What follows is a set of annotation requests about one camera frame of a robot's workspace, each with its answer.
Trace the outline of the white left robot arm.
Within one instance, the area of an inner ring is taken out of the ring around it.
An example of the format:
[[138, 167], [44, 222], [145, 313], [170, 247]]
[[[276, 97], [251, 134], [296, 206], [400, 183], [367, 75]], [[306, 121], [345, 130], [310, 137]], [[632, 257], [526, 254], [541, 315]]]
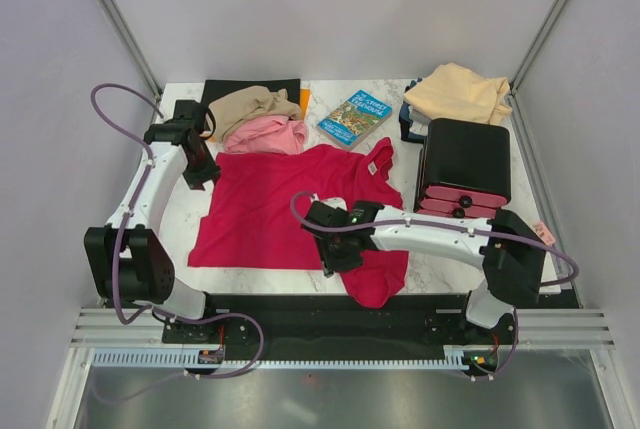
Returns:
[[203, 190], [219, 179], [220, 168], [204, 137], [214, 130], [207, 107], [195, 100], [177, 101], [173, 117], [151, 125], [140, 140], [142, 158], [119, 207], [103, 226], [89, 228], [84, 236], [101, 297], [185, 318], [185, 331], [198, 342], [215, 338], [220, 320], [206, 309], [205, 292], [177, 278], [159, 229], [178, 180], [191, 190]]

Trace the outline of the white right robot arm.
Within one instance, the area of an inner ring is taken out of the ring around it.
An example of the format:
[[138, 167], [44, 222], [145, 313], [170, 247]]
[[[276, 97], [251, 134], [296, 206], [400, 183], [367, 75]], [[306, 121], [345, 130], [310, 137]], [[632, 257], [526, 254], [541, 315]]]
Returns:
[[334, 199], [313, 201], [297, 219], [313, 235], [327, 275], [361, 267], [363, 254], [374, 251], [417, 252], [481, 271], [483, 281], [457, 320], [460, 335], [469, 342], [483, 341], [503, 315], [538, 303], [544, 244], [510, 210], [499, 209], [491, 218], [450, 219], [371, 201], [347, 209]]

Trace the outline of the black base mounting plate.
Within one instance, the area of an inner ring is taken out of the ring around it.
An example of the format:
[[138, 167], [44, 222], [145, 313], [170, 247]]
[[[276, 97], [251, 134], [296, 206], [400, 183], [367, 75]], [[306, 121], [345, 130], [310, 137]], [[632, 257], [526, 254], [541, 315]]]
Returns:
[[447, 346], [506, 348], [515, 329], [509, 315], [494, 329], [465, 322], [463, 295], [394, 296], [381, 309], [329, 295], [217, 295], [212, 302], [212, 315], [236, 316], [169, 324], [163, 343], [221, 343], [242, 360], [436, 359]]

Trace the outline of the left aluminium frame post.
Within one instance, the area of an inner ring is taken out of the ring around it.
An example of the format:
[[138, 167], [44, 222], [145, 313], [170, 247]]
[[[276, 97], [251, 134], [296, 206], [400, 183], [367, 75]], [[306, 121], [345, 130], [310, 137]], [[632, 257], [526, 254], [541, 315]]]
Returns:
[[134, 63], [137, 72], [144, 80], [151, 93], [156, 98], [159, 98], [162, 95], [162, 88], [159, 84], [159, 80], [153, 73], [153, 70], [151, 69], [151, 66], [148, 63], [146, 57], [143, 55], [143, 52], [128, 23], [126, 22], [124, 15], [119, 9], [116, 0], [97, 1], [101, 6], [103, 12], [105, 13], [111, 26], [113, 27], [117, 37], [123, 44], [126, 52]]

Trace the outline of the right aluminium frame post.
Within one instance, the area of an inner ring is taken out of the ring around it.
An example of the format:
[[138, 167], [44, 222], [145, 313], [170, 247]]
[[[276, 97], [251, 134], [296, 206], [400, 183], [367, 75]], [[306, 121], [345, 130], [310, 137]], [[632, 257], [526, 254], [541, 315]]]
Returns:
[[511, 92], [513, 94], [516, 94], [524, 83], [532, 66], [545, 46], [547, 40], [552, 35], [552, 32], [570, 2], [571, 0], [553, 0], [521, 63], [511, 79]]

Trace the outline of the light pink t shirt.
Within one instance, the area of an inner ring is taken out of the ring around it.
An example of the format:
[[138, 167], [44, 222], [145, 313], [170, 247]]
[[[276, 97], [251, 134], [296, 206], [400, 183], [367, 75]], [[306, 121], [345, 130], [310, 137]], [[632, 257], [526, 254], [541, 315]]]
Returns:
[[261, 116], [242, 124], [227, 137], [223, 148], [229, 154], [273, 153], [296, 155], [308, 139], [303, 120], [284, 115]]

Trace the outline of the magenta t shirt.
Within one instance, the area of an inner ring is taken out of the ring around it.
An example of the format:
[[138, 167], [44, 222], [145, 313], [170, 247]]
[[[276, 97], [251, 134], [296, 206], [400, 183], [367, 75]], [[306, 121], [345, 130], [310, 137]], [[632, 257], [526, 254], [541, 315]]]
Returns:
[[313, 236], [291, 212], [305, 213], [310, 202], [293, 196], [308, 191], [347, 205], [365, 200], [400, 208], [401, 194], [389, 183], [393, 156], [388, 137], [365, 154], [327, 144], [297, 155], [218, 154], [221, 177], [200, 220], [188, 266], [283, 271], [286, 288], [316, 290], [321, 259]]

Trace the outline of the cream yellow t shirt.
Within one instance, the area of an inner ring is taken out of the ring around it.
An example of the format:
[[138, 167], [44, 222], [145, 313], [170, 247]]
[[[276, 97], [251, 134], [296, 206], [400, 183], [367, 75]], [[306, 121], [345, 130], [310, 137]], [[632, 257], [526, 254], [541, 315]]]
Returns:
[[512, 108], [505, 98], [506, 77], [486, 78], [455, 63], [438, 66], [404, 95], [404, 101], [430, 120], [446, 118], [500, 125]]

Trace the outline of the black pink drawer organizer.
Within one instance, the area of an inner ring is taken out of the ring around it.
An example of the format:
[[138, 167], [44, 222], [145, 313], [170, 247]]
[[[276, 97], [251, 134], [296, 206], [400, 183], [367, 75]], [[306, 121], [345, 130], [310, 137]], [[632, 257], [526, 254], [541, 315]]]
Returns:
[[414, 211], [450, 218], [491, 218], [512, 198], [509, 130], [439, 118], [420, 151]]

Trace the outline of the navy white folded cloth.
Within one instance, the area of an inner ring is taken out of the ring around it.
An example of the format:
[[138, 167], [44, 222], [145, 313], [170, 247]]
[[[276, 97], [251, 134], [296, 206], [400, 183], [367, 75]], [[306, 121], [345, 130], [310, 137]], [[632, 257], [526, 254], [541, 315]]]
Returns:
[[413, 132], [412, 127], [415, 123], [428, 126], [431, 119], [415, 109], [406, 100], [403, 100], [400, 106], [398, 122], [400, 126], [400, 138], [403, 142], [412, 144], [424, 144], [426, 142], [427, 136]]

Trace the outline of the blue illustrated paperback book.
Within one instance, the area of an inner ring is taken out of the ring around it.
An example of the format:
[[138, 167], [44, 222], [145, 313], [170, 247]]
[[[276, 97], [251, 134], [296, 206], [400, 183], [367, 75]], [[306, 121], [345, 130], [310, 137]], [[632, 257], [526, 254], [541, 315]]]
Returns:
[[339, 148], [350, 151], [392, 114], [392, 107], [359, 90], [321, 119], [316, 128]]

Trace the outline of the aluminium frame post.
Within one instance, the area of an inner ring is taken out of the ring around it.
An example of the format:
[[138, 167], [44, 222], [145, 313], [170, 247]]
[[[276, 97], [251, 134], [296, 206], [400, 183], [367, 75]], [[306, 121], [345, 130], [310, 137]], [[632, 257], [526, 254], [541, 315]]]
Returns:
[[511, 79], [511, 92], [513, 94], [516, 94], [524, 83], [532, 66], [545, 46], [547, 40], [552, 35], [552, 32], [570, 2], [571, 0], [553, 0], [521, 63]]
[[119, 9], [116, 0], [97, 1], [101, 6], [103, 12], [105, 13], [111, 26], [113, 27], [117, 37], [123, 44], [126, 52], [134, 63], [137, 72], [144, 80], [151, 93], [156, 98], [159, 98], [162, 95], [162, 88], [159, 84], [159, 80], [153, 73], [153, 70], [151, 69], [151, 66], [148, 63], [146, 57], [143, 55], [143, 52], [128, 23], [126, 22], [124, 15]]

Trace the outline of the pink small box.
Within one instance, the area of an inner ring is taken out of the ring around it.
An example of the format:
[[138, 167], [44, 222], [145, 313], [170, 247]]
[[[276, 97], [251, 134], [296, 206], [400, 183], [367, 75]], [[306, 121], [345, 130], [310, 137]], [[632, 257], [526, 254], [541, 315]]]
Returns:
[[533, 225], [533, 229], [537, 237], [547, 246], [553, 246], [556, 238], [543, 221], [538, 221]]

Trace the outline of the black notebook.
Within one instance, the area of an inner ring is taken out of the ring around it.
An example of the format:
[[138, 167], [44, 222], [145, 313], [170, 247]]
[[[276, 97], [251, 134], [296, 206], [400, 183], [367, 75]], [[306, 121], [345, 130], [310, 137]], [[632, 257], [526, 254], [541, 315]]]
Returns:
[[252, 86], [266, 87], [270, 92], [285, 90], [287, 99], [294, 103], [300, 103], [301, 80], [216, 80], [208, 79], [204, 83], [201, 103], [209, 105], [211, 102], [225, 97], [236, 91]]

